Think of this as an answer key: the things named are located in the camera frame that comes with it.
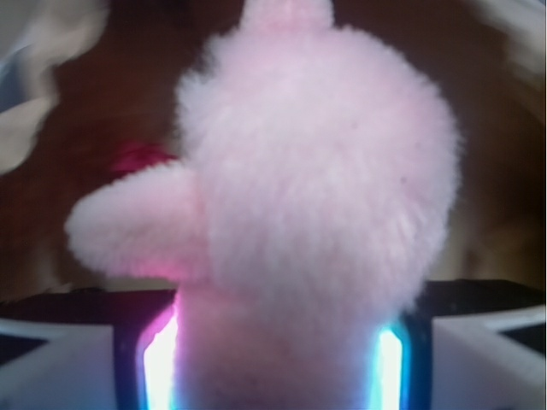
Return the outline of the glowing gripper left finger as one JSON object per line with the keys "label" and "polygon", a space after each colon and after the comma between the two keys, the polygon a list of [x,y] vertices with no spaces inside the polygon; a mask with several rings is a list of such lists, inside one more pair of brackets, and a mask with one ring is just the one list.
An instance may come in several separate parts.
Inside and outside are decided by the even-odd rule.
{"label": "glowing gripper left finger", "polygon": [[174,409],[174,295],[116,294],[113,314],[117,407]]}

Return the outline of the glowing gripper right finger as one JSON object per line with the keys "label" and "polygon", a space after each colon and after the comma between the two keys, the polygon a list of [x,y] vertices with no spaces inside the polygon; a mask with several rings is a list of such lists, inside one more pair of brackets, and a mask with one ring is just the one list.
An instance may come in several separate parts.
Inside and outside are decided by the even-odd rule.
{"label": "glowing gripper right finger", "polygon": [[432,403],[432,327],[406,313],[382,327],[373,362],[375,409],[429,409]]}

